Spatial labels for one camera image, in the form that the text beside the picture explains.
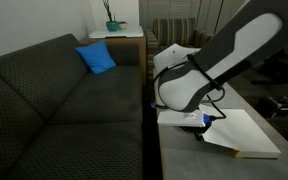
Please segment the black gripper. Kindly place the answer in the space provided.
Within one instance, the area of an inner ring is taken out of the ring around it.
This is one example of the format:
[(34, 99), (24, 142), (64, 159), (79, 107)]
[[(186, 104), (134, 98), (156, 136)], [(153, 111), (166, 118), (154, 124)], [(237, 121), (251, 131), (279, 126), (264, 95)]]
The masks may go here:
[(197, 141), (204, 141), (203, 134), (211, 127), (211, 123), (207, 123), (205, 127), (186, 127), (181, 126), (185, 132), (192, 133)]

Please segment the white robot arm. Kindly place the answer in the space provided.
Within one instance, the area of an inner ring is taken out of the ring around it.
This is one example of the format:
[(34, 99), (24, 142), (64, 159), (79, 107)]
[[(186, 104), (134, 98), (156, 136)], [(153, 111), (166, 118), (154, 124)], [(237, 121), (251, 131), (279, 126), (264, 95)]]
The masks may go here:
[(158, 74), (161, 101), (192, 113), (208, 93), (288, 46), (288, 0), (248, 0), (201, 50)]

